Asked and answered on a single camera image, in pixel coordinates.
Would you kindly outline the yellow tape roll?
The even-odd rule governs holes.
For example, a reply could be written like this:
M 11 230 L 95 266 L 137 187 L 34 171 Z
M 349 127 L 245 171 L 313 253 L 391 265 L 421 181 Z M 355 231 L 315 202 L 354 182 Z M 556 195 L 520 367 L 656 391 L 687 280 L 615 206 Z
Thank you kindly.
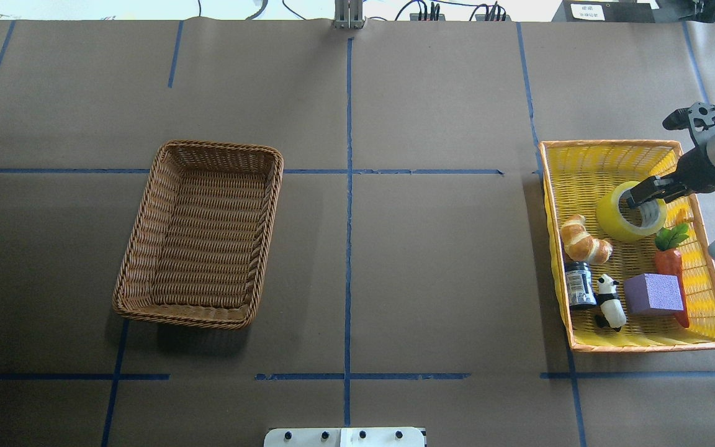
M 622 214 L 621 199 L 629 196 L 636 181 L 628 181 L 602 196 L 596 206 L 596 219 L 601 229 L 613 240 L 632 243 L 655 235 L 666 222 L 667 205 L 662 199 L 648 201 L 638 207 L 642 223 L 630 223 Z

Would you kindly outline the yellow wicker basket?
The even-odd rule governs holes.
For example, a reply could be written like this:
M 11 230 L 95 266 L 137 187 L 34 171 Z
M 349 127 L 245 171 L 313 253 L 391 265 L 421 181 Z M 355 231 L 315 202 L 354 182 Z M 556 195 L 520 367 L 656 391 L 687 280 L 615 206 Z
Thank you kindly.
M 580 353 L 671 353 L 715 349 L 715 266 L 703 213 L 695 196 L 665 204 L 658 227 L 685 223 L 688 238 L 678 246 L 683 257 L 683 282 L 687 294 L 688 327 L 672 316 L 627 315 L 616 332 L 596 323 L 599 309 L 571 309 L 560 228 L 573 215 L 585 216 L 585 229 L 599 240 L 612 243 L 610 259 L 592 266 L 594 278 L 608 274 L 619 281 L 655 272 L 654 235 L 630 230 L 608 234 L 598 223 L 598 206 L 610 201 L 614 189 L 630 189 L 648 176 L 665 176 L 675 170 L 683 151 L 676 141 L 575 140 L 541 142 L 544 162 L 544 209 L 547 215 L 554 294 L 570 348 Z

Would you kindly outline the brown wicker basket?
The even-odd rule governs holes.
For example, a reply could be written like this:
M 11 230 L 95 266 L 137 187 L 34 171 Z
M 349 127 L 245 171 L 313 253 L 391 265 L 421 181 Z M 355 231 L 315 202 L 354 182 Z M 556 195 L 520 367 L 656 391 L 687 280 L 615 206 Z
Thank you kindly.
M 266 145 L 157 151 L 112 297 L 139 322 L 239 330 L 260 308 L 284 159 Z

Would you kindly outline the orange toy carrot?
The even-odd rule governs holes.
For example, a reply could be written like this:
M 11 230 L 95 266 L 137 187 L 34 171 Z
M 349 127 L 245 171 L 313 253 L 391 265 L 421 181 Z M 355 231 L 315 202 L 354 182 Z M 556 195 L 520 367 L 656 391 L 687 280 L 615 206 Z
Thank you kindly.
M 675 319 L 683 328 L 690 327 L 687 314 L 686 289 L 683 282 L 683 255 L 678 247 L 689 238 L 687 222 L 673 227 L 661 227 L 655 233 L 654 244 L 657 249 L 654 256 L 656 271 L 659 274 L 672 275 L 677 278 L 683 310 L 675 312 Z

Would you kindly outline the toy croissant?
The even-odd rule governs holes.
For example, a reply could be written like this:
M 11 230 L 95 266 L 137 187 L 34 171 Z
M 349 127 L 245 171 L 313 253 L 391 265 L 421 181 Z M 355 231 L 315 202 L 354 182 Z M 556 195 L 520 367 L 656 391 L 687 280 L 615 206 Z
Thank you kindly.
M 562 224 L 559 234 L 565 254 L 573 261 L 584 261 L 590 265 L 605 264 L 612 257 L 613 244 L 593 237 L 586 223 L 584 215 L 575 214 Z

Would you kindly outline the purple foam block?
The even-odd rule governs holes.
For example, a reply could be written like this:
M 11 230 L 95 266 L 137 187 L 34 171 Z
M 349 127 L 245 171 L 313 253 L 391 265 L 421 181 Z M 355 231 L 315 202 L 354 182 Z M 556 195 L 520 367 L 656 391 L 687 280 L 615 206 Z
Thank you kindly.
M 630 314 L 672 316 L 686 309 L 675 275 L 640 274 L 625 280 L 623 291 Z

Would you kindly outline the black jar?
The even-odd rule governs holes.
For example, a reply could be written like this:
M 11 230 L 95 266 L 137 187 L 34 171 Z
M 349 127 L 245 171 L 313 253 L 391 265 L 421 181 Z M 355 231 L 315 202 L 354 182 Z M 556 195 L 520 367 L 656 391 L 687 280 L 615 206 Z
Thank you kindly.
M 571 309 L 592 309 L 598 305 L 593 292 L 592 271 L 586 261 L 565 264 L 565 285 Z

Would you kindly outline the toy panda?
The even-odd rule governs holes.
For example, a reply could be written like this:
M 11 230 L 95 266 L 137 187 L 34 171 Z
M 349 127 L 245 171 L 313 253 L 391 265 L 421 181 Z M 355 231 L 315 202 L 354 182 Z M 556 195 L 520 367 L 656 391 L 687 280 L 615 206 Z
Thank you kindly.
M 596 279 L 596 283 L 598 283 L 598 293 L 595 297 L 600 312 L 594 315 L 595 323 L 599 328 L 610 328 L 619 333 L 627 323 L 626 314 L 619 300 L 619 282 L 608 274 L 602 274 Z

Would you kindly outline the aluminium post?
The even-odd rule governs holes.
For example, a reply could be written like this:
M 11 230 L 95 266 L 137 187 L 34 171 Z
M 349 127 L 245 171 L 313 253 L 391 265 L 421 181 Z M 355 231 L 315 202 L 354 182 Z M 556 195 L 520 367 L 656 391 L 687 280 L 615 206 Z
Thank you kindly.
M 362 29 L 366 22 L 363 4 L 363 0 L 335 0 L 334 28 Z

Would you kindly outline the white mount base plate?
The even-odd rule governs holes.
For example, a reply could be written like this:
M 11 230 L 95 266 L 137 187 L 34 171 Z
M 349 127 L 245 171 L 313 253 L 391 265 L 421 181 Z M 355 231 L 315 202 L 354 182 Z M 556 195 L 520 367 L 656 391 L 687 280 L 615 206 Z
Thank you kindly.
M 264 446 L 426 446 L 426 430 L 418 427 L 276 428 Z

